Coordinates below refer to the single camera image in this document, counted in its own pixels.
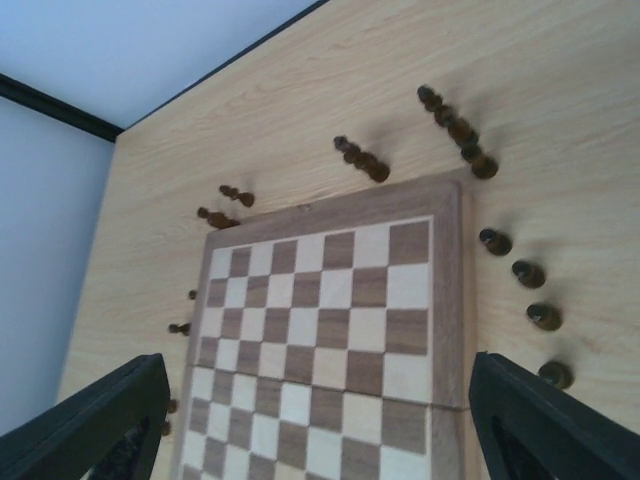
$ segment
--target wooden table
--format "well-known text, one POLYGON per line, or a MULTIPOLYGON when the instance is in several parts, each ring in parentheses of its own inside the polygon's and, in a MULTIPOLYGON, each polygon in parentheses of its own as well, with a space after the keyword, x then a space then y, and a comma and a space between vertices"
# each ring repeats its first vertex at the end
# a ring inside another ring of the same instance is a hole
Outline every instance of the wooden table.
MULTIPOLYGON (((562 359, 569 393, 640 432, 639 22, 632 2, 333 0, 126 131, 60 398, 151 352, 180 391, 187 342, 166 328, 193 308, 199 206, 242 219, 375 188, 342 164, 339 134, 390 162, 389 182, 466 168, 417 101, 429 83, 500 162, 473 182, 476 231, 514 239, 506 258, 476 249, 478 349, 531 370, 562 359), (256 205, 220 198, 222 183, 256 205), (514 281, 518 258, 545 266, 541 290, 514 281), (559 332, 525 321, 538 300, 562 307, 559 332)), ((154 478, 170 452, 168 438, 154 478)))

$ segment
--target dark chess piece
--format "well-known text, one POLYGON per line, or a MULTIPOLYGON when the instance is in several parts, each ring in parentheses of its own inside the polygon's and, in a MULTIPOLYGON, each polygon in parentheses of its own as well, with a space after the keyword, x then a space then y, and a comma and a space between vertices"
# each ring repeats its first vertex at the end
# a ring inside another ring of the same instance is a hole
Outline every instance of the dark chess piece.
POLYGON ((172 398, 167 404, 167 413, 169 415, 176 413, 178 411, 178 406, 180 406, 180 402, 175 398, 172 398))
POLYGON ((185 337, 188 337, 191 332, 191 324, 183 323, 182 325, 178 325, 177 323, 172 323, 167 330, 169 333, 181 333, 185 337))
POLYGON ((538 370, 538 376, 547 382, 549 385, 559 388, 560 390, 566 390, 573 385, 573 373, 566 365, 560 362, 547 362, 540 370, 538 370))
POLYGON ((485 228, 482 230, 478 235, 478 238, 487 248, 489 253, 497 257, 504 257, 513 247, 511 239, 507 235, 493 230, 492 228, 485 228))
POLYGON ((527 308, 527 317, 541 330, 553 332, 562 325, 560 311, 546 303, 532 303, 527 308))
POLYGON ((239 200, 245 207, 251 207, 256 201, 256 197, 253 193, 240 192, 237 188, 230 187, 229 185, 220 185, 220 193, 231 200, 239 200))
POLYGON ((347 137, 339 136, 333 139, 336 150, 343 153, 345 163, 353 165, 358 170, 362 170, 369 178, 377 183, 384 182, 389 178, 391 170, 389 166, 378 160, 375 155, 363 152, 358 145, 351 143, 347 137))
POLYGON ((485 155, 479 145, 469 145, 460 150, 462 158, 471 164, 471 172, 480 180, 488 180, 498 173, 496 161, 485 155))
POLYGON ((511 265, 511 271, 520 284, 527 288, 540 288, 546 281, 542 268, 526 260, 518 260, 511 265))
POLYGON ((438 107, 442 106, 442 96, 427 85, 422 85, 418 88, 418 98, 427 112, 433 113, 438 107))

